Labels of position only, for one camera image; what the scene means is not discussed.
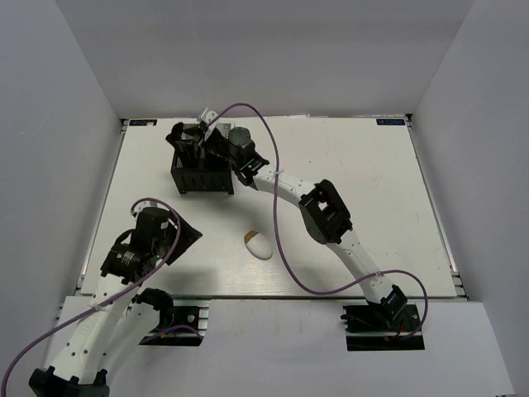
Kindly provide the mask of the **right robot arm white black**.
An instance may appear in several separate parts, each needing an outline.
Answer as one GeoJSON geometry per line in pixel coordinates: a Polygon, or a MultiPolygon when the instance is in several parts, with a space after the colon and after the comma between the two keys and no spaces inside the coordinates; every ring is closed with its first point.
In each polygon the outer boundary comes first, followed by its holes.
{"type": "Polygon", "coordinates": [[[385,330],[402,322],[406,296],[361,246],[350,211],[331,181],[310,182],[281,172],[257,152],[244,127],[223,135],[216,128],[207,131],[204,124],[186,127],[180,122],[166,141],[182,158],[184,168],[222,161],[244,186],[272,194],[275,202],[282,199],[298,207],[308,235],[333,251],[360,285],[373,309],[374,322],[385,330]]]}

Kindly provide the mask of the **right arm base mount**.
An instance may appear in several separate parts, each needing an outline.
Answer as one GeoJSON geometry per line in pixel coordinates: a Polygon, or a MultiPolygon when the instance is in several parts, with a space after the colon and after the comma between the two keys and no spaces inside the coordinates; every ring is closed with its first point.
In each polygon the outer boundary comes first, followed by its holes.
{"type": "Polygon", "coordinates": [[[415,304],[408,304],[393,323],[368,305],[346,305],[341,320],[345,325],[348,352],[423,351],[425,342],[420,315],[415,304]]]}

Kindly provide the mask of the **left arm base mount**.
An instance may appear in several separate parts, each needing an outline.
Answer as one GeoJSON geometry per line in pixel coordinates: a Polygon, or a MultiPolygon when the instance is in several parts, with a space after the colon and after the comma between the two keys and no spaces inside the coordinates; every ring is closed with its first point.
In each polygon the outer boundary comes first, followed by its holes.
{"type": "Polygon", "coordinates": [[[141,341],[142,346],[199,347],[205,337],[210,300],[174,299],[159,325],[141,341]]]}

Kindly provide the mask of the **white beige makeup sponge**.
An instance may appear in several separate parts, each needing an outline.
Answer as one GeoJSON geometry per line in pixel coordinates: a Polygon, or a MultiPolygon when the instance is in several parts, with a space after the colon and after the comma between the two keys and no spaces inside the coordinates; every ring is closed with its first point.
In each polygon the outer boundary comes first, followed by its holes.
{"type": "Polygon", "coordinates": [[[273,256],[273,250],[265,236],[257,231],[249,231],[244,237],[245,248],[256,259],[268,261],[273,256]]]}

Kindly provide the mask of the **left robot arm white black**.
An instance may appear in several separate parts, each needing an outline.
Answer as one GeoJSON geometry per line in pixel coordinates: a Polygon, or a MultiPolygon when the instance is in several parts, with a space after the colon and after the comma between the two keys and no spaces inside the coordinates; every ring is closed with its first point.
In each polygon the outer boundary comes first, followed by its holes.
{"type": "Polygon", "coordinates": [[[75,320],[71,338],[29,386],[37,396],[108,396],[108,377],[147,334],[174,322],[169,293],[144,283],[171,265],[202,237],[173,209],[147,207],[132,213],[136,224],[121,233],[104,259],[87,313],[75,320]]]}

